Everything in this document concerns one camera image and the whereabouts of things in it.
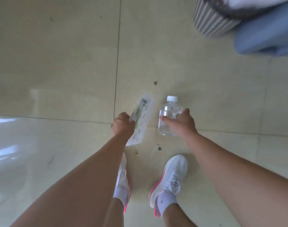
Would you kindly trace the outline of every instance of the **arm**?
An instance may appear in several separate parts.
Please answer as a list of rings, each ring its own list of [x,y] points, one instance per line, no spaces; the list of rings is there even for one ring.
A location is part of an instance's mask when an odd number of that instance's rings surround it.
[[[288,179],[198,134],[189,109],[176,120],[161,119],[185,140],[241,226],[288,226]]]
[[[121,113],[112,125],[113,137],[45,191],[11,227],[102,226],[134,125]]]

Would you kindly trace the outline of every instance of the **white sneaker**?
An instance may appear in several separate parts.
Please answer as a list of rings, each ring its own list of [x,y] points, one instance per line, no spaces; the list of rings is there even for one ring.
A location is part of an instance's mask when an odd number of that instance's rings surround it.
[[[157,181],[149,193],[149,204],[154,208],[154,216],[160,217],[157,210],[157,196],[164,191],[171,191],[174,195],[180,193],[181,181],[187,173],[188,162],[184,155],[176,155],[168,160],[165,165],[163,177]]]
[[[127,166],[127,158],[126,158],[126,154],[123,152],[121,164],[119,167],[116,187],[123,186],[127,190],[127,202],[126,202],[126,205],[124,207],[124,212],[126,212],[127,205],[128,205],[128,202],[129,202],[130,196],[131,196],[131,186],[130,186],[130,183],[128,182],[128,179],[126,176],[126,166]]]

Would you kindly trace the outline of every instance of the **blue fabric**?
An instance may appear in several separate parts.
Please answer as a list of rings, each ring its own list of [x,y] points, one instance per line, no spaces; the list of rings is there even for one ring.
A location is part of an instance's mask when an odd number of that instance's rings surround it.
[[[237,53],[288,53],[288,2],[269,13],[239,25],[234,40]]]

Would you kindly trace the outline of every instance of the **beige floor tile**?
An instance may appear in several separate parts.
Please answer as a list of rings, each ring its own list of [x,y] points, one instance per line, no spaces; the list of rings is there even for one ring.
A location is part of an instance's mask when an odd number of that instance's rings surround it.
[[[288,135],[288,57],[270,64],[262,133]]]
[[[10,119],[0,120],[0,226],[4,227],[110,138],[109,124]]]
[[[120,0],[0,0],[0,115],[113,120]]]
[[[122,0],[115,114],[132,112],[140,95],[167,95],[189,107],[199,129],[257,133],[268,57],[240,56],[233,34],[218,40],[194,29],[195,0]]]
[[[200,133],[241,157],[255,160],[256,135]],[[155,128],[149,127],[143,143],[127,147],[126,153],[132,185],[132,196],[125,214],[126,227],[164,226],[162,220],[153,217],[148,194],[162,177],[167,160],[177,154],[185,154],[189,161],[189,171],[178,202],[190,219],[198,226],[239,226],[180,138],[160,136]]]
[[[261,136],[256,163],[288,178],[288,137]]]

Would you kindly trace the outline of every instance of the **gray striped container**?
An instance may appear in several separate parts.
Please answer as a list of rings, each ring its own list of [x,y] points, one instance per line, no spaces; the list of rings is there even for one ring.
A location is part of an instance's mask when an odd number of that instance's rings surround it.
[[[220,37],[241,21],[228,19],[215,11],[206,0],[197,0],[193,12],[193,24],[204,36]]]

